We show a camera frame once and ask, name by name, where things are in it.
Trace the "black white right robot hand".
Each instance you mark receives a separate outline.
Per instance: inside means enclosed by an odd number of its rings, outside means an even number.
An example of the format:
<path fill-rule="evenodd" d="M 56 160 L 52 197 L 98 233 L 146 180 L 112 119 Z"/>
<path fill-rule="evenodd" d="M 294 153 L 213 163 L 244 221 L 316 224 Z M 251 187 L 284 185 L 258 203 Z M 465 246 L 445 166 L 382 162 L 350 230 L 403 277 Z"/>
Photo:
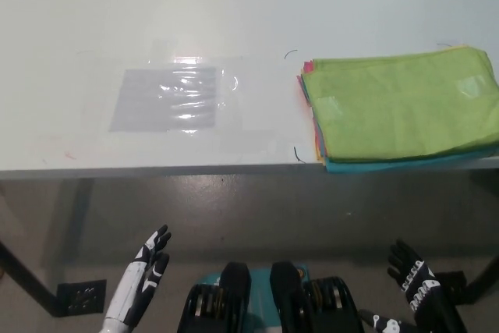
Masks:
<path fill-rule="evenodd" d="M 413 313 L 414 324 L 360 310 L 359 317 L 377 332 L 466 332 L 467 328 L 444 286 L 426 261 L 407 243 L 390 247 L 388 274 L 396 281 Z"/>

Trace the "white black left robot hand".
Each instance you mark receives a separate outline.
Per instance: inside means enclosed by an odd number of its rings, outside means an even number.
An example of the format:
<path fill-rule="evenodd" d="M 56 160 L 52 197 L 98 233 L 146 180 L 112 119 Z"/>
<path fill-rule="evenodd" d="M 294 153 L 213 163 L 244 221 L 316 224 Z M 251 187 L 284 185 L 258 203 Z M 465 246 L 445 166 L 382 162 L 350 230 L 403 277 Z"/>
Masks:
<path fill-rule="evenodd" d="M 102 332 L 133 331 L 152 301 L 170 256 L 164 251 L 172 234 L 162 225 L 140 247 L 111 298 Z"/>

